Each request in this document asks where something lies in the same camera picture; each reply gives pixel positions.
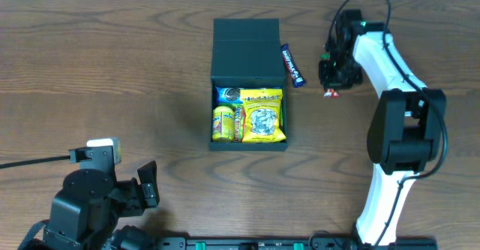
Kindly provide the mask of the red KitKat bar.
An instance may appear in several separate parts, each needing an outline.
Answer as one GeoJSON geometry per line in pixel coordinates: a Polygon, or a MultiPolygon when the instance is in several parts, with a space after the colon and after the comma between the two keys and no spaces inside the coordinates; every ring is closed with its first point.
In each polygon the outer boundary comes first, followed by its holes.
{"type": "MultiPolygon", "coordinates": [[[[330,54],[329,53],[324,53],[320,56],[321,59],[326,59],[329,60],[330,54]]],[[[334,89],[324,89],[324,98],[339,98],[340,95],[338,92],[334,89]]]]}

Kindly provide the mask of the purple Dairy Milk bar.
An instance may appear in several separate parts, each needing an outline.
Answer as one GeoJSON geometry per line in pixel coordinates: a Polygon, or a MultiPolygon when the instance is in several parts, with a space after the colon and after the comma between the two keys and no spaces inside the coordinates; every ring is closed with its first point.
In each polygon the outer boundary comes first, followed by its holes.
{"type": "Polygon", "coordinates": [[[283,58],[283,64],[288,72],[292,84],[295,88],[302,87],[306,84],[305,78],[299,72],[299,69],[293,59],[293,56],[290,52],[289,44],[283,44],[280,48],[283,58]]]}

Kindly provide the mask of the yellow Hacks candy bag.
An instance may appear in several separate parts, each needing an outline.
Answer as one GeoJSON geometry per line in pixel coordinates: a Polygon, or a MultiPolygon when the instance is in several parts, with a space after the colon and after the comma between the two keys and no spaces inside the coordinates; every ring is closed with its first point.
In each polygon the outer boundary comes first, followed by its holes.
{"type": "Polygon", "coordinates": [[[276,143],[287,137],[281,130],[282,89],[243,89],[243,143],[276,143]]]}

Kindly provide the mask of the yellow Mentos bottle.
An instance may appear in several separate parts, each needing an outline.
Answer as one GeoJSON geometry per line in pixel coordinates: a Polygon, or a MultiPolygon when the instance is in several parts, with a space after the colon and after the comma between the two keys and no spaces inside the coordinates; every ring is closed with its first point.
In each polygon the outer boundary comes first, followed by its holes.
{"type": "Polygon", "coordinates": [[[233,142],[234,112],[230,107],[218,106],[213,110],[212,135],[214,142],[233,142]]]}

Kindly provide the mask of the black gift box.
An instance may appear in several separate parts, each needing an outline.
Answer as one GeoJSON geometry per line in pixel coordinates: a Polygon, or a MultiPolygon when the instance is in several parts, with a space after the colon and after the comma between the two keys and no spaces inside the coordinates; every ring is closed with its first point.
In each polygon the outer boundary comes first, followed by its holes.
{"type": "Polygon", "coordinates": [[[289,134],[278,19],[215,19],[210,80],[212,109],[218,105],[218,87],[282,89],[282,131],[289,134]]]}

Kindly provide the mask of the Haribo gummy candy bag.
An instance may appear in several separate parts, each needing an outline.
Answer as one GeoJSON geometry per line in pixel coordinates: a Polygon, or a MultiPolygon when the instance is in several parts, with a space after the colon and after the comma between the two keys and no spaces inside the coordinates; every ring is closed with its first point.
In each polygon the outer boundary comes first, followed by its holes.
{"type": "Polygon", "coordinates": [[[230,143],[241,143],[245,134],[245,109],[243,104],[220,104],[219,106],[230,107],[234,116],[234,140],[230,143]]]}

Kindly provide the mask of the blue Oreo cookie pack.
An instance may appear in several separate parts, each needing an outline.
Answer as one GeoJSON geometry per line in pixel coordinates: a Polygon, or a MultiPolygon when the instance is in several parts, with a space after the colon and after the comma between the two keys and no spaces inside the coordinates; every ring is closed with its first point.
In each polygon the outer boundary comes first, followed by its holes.
{"type": "Polygon", "coordinates": [[[238,87],[217,87],[217,102],[219,104],[241,104],[242,88],[238,87]]]}

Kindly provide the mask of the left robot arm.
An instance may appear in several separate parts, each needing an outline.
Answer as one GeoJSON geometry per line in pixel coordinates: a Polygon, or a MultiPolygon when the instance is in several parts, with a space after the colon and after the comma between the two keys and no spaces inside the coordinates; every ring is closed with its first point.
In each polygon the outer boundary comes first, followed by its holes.
{"type": "Polygon", "coordinates": [[[120,218],[141,216],[158,206],[156,162],[150,161],[137,173],[137,179],[118,181],[114,164],[82,163],[65,177],[49,218],[34,224],[19,248],[103,248],[120,218]]]}

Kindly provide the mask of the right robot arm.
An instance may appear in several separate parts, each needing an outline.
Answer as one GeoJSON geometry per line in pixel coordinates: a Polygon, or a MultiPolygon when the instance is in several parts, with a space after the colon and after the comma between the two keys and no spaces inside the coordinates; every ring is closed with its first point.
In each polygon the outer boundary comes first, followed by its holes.
{"type": "Polygon", "coordinates": [[[367,22],[359,10],[334,18],[319,79],[328,97],[367,76],[379,98],[367,133],[373,176],[366,203],[354,224],[357,249],[433,249],[433,240],[398,239],[396,230],[413,183],[428,176],[425,167],[441,151],[446,132],[446,97],[429,89],[396,50],[383,22],[367,22]]]}

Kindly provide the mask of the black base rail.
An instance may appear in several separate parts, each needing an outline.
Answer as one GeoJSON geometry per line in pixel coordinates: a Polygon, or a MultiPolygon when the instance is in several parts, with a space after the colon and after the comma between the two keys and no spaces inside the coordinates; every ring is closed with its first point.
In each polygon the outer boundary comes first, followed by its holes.
{"type": "Polygon", "coordinates": [[[125,226],[103,244],[110,250],[365,250],[373,246],[355,237],[336,236],[317,231],[308,238],[208,238],[183,236],[149,236],[144,230],[125,226]]]}

